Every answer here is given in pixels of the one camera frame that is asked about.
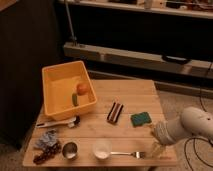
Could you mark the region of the grey ribbed gripper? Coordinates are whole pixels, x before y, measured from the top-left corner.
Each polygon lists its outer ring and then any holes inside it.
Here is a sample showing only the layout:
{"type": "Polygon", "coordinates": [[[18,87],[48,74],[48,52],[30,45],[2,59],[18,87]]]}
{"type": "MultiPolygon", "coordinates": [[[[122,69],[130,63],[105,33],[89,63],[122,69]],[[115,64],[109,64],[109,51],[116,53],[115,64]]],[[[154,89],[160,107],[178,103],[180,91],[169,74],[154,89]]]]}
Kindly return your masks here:
{"type": "Polygon", "coordinates": [[[172,145],[174,143],[174,140],[169,135],[166,128],[166,123],[163,121],[158,122],[154,126],[153,134],[160,144],[158,142],[154,142],[152,144],[151,157],[158,158],[166,149],[164,145],[172,145]]]}

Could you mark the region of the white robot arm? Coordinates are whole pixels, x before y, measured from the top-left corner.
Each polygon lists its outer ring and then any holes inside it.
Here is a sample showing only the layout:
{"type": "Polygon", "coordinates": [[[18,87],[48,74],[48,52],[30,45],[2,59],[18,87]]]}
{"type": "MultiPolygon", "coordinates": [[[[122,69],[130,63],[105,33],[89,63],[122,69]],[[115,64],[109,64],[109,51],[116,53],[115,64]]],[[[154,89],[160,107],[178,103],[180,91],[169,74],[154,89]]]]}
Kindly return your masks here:
{"type": "Polygon", "coordinates": [[[213,140],[213,115],[196,107],[187,107],[179,116],[154,124],[151,133],[156,141],[148,156],[157,158],[167,146],[186,138],[202,136],[213,140]]]}

